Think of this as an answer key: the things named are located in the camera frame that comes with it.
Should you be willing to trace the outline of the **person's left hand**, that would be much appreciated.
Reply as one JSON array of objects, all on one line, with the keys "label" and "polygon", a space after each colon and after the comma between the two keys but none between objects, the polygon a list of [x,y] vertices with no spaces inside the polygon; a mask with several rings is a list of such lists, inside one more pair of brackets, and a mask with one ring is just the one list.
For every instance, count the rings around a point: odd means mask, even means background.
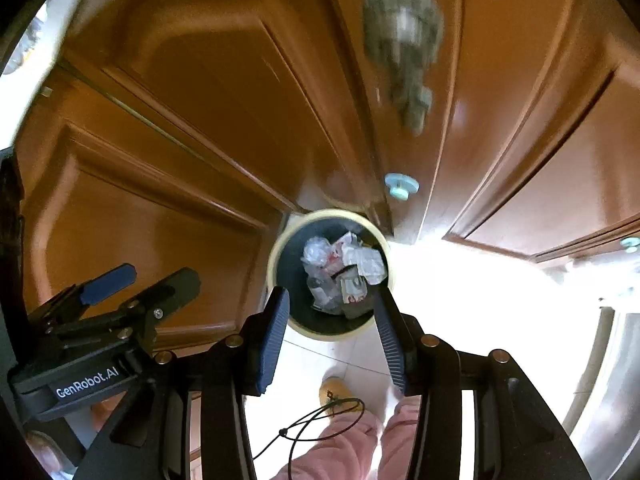
[{"label": "person's left hand", "polygon": [[60,447],[46,434],[31,431],[26,434],[25,441],[42,469],[55,480],[74,478],[77,467],[74,466]]}]

